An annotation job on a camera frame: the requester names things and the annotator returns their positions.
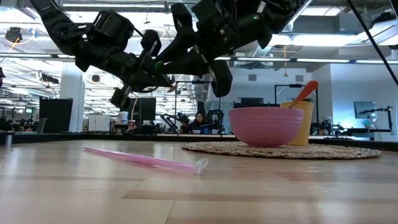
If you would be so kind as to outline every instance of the woman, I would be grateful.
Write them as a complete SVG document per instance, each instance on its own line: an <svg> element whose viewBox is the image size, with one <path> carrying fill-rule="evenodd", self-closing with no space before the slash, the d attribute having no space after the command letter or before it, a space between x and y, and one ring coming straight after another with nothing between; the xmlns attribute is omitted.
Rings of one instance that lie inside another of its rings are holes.
<svg viewBox="0 0 398 224"><path fill-rule="evenodd" d="M206 122L205 117L200 112L197 112L195 120L190 126L193 130L200 130L200 134L204 134L203 125L206 124L208 123Z"/></svg>

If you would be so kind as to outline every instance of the wall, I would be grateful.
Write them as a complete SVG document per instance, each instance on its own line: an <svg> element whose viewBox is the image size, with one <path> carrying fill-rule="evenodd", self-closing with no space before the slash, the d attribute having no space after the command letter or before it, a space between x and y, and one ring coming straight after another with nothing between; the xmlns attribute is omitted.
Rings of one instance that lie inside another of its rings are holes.
<svg viewBox="0 0 398 224"><path fill-rule="evenodd" d="M398 86L383 65L330 65L331 95L334 123L345 128L362 128L362 119L355 119L354 101L374 101L378 108L392 106L394 132L397 132ZM387 113L378 112L376 124L388 128ZM383 141L396 141L397 136L382 133Z"/></svg>
<svg viewBox="0 0 398 224"><path fill-rule="evenodd" d="M331 72L330 65L325 65L312 73L312 80L318 81L319 120L328 119L333 116L333 105L331 101Z"/></svg>
<svg viewBox="0 0 398 224"><path fill-rule="evenodd" d="M232 68L233 85L229 95L223 97L225 102L240 103L241 98L263 98L265 103L274 103L274 85L279 84L294 84L296 75L304 75L304 82L306 84L311 80L311 73L307 73L305 69L288 69L289 77L284 77L285 70L280 69L274 71L273 69L255 69L246 70L243 68ZM256 74L257 81L248 81L249 74ZM295 98L301 89L286 88L278 95L278 103L285 102L288 98ZM208 100L216 100L217 97L213 94L213 90L209 90Z"/></svg>

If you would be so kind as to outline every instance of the white cabinet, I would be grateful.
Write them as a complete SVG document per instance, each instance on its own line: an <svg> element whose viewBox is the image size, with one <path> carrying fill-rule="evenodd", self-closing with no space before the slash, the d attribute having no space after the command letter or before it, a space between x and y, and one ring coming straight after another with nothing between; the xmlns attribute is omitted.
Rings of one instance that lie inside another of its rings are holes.
<svg viewBox="0 0 398 224"><path fill-rule="evenodd" d="M88 117L88 131L109 132L110 115L90 115Z"/></svg>

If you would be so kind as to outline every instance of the spoon handle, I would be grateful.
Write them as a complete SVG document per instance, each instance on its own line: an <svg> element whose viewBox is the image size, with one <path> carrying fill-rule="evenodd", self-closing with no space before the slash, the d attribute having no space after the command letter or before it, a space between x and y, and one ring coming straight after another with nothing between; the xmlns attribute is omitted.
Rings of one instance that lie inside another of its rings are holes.
<svg viewBox="0 0 398 224"><path fill-rule="evenodd" d="M315 81L315 80L309 81L305 85L305 87L301 91L301 93L298 94L296 99L294 99L294 101L291 102L291 104L289 105L289 108L293 108L297 103L300 103L301 101L303 101L309 94L311 94L317 88L318 88L318 82L317 81Z"/></svg>

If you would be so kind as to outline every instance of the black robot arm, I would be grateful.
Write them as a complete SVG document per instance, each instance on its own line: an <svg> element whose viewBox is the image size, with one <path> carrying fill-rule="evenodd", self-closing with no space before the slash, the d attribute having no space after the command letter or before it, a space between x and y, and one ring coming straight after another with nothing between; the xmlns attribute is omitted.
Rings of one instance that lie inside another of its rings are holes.
<svg viewBox="0 0 398 224"><path fill-rule="evenodd" d="M141 34L116 12L101 11L93 23L79 24L52 0L30 0L54 43L63 53L75 56L81 70L85 72L92 65L123 81L123 88L115 91L111 102L125 108L132 91L143 92L152 86L150 91L159 86L175 89L166 74L201 77L209 73L215 95L227 95L232 74L225 61L215 58L253 41L264 48L272 34L282 31L305 1L201 0L192 7L198 18L196 32L189 10L182 3L174 4L171 11L177 36L158 55L162 46L158 33L147 30ZM134 31L142 36L144 50L138 57L124 52Z"/></svg>
<svg viewBox="0 0 398 224"><path fill-rule="evenodd" d="M137 57L124 52L135 27L116 12L101 11L93 23L74 23L52 0L30 2L56 46L63 53L75 56L76 65L82 71L87 71L92 65L123 81L123 89L117 89L111 99L117 107L128 108L127 98L132 91L145 92L148 87L173 87L167 75L155 71L152 57L159 53L162 46L156 31L140 33L144 50Z"/></svg>

